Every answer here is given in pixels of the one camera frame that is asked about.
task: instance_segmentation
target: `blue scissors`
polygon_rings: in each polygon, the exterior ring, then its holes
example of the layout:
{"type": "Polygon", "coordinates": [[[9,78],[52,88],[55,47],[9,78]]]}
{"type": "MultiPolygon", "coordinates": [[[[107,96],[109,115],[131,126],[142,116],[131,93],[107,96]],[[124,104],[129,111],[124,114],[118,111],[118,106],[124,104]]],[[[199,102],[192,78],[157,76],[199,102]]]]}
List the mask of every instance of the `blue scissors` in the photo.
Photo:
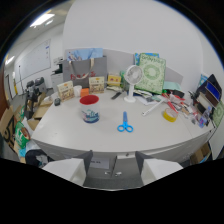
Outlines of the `blue scissors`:
{"type": "Polygon", "coordinates": [[[123,113],[123,124],[119,125],[117,127],[117,130],[122,132],[126,129],[128,132],[133,132],[133,127],[131,125],[128,125],[128,118],[127,118],[127,112],[124,111],[123,113]]]}

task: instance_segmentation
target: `book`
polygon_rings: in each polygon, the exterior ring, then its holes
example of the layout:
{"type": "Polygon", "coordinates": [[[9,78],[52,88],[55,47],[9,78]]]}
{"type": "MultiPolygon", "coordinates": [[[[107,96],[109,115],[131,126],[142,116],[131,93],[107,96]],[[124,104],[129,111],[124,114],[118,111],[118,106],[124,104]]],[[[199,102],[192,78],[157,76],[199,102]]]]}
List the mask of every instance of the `book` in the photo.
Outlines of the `book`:
{"type": "Polygon", "coordinates": [[[89,94],[104,93],[104,77],[89,78],[89,94]]]}
{"type": "Polygon", "coordinates": [[[166,60],[142,53],[140,54],[139,66],[142,68],[144,75],[142,80],[135,85],[135,89],[162,94],[166,60]]]}
{"type": "Polygon", "coordinates": [[[59,84],[57,85],[57,88],[58,88],[58,96],[60,97],[62,102],[75,97],[72,81],[59,84]]]}

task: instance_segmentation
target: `yellow tape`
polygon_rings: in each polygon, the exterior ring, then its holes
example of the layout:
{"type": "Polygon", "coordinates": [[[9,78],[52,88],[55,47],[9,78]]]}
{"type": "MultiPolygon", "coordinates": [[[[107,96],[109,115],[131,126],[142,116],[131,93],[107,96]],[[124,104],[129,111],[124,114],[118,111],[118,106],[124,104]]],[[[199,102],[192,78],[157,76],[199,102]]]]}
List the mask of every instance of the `yellow tape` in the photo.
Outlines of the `yellow tape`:
{"type": "Polygon", "coordinates": [[[174,122],[177,119],[178,114],[174,110],[167,108],[163,113],[163,117],[170,122],[174,122]]]}

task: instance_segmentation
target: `box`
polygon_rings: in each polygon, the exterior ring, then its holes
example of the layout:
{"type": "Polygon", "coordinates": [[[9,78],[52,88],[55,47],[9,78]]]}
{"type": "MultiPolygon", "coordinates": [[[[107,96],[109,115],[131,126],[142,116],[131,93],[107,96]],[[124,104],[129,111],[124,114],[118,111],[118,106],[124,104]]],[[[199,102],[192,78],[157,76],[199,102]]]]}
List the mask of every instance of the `box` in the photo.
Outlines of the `box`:
{"type": "Polygon", "coordinates": [[[118,75],[108,75],[107,85],[110,86],[120,86],[121,84],[121,76],[118,75]]]}
{"type": "Polygon", "coordinates": [[[201,147],[201,151],[202,151],[202,154],[204,157],[210,155],[211,150],[210,150],[207,142],[201,147]]]}
{"type": "Polygon", "coordinates": [[[198,149],[194,154],[191,155],[191,164],[194,165],[206,161],[210,154],[211,150],[208,146],[208,143],[206,142],[200,149],[198,149]]]}
{"type": "Polygon", "coordinates": [[[18,121],[23,121],[22,114],[24,113],[24,108],[21,105],[19,105],[14,112],[14,117],[15,117],[15,122],[17,123],[18,121]]]}
{"type": "Polygon", "coordinates": [[[198,164],[203,160],[203,154],[201,149],[198,149],[194,154],[191,155],[190,160],[191,160],[191,164],[198,164]]]}
{"type": "Polygon", "coordinates": [[[89,78],[89,93],[90,94],[104,93],[104,77],[89,78]]]}
{"type": "Polygon", "coordinates": [[[37,111],[33,114],[33,118],[40,120],[44,116],[44,114],[47,112],[48,109],[49,109],[48,106],[39,107],[37,111]]]}
{"type": "Polygon", "coordinates": [[[60,97],[62,102],[75,97],[72,81],[59,84],[57,85],[57,88],[58,88],[58,96],[60,97]]]}
{"type": "Polygon", "coordinates": [[[27,123],[30,126],[30,128],[34,131],[39,124],[40,121],[38,120],[28,120],[27,123]]]}
{"type": "MultiPolygon", "coordinates": [[[[46,93],[45,92],[41,93],[37,98],[37,102],[33,103],[33,108],[38,107],[45,97],[46,97],[46,93]]],[[[31,100],[28,100],[27,106],[29,106],[29,108],[31,108],[31,105],[32,105],[31,100]]]]}
{"type": "Polygon", "coordinates": [[[6,109],[0,121],[0,132],[11,149],[14,147],[16,123],[12,107],[6,109]]]}
{"type": "MultiPolygon", "coordinates": [[[[14,144],[14,148],[13,149],[17,153],[17,155],[19,155],[20,147],[19,147],[19,145],[18,145],[18,143],[16,141],[15,141],[15,144],[14,144]]],[[[20,157],[19,159],[20,159],[20,162],[21,163],[26,163],[26,160],[25,160],[24,157],[20,157]]]]}
{"type": "Polygon", "coordinates": [[[206,98],[206,96],[200,92],[200,95],[198,96],[197,100],[200,102],[200,104],[204,107],[204,108],[208,108],[209,106],[212,108],[212,104],[211,102],[206,98]]]}
{"type": "Polygon", "coordinates": [[[51,106],[52,103],[53,103],[53,100],[49,100],[49,101],[45,101],[45,102],[42,101],[40,104],[40,107],[45,107],[45,106],[49,107],[49,106],[51,106]]]}
{"type": "Polygon", "coordinates": [[[81,89],[80,96],[88,96],[89,95],[89,88],[81,89]]]}

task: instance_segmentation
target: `cup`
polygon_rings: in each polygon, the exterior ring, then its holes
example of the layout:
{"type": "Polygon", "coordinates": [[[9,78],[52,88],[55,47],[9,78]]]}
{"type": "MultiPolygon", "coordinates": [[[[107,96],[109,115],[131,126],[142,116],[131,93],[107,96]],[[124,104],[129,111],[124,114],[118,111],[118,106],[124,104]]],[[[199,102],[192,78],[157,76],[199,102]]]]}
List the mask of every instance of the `cup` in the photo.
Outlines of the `cup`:
{"type": "Polygon", "coordinates": [[[74,86],[74,92],[76,97],[80,97],[82,86],[74,86]]]}
{"type": "Polygon", "coordinates": [[[95,123],[100,119],[99,97],[96,95],[84,96],[79,100],[82,119],[86,123],[95,123]]]}

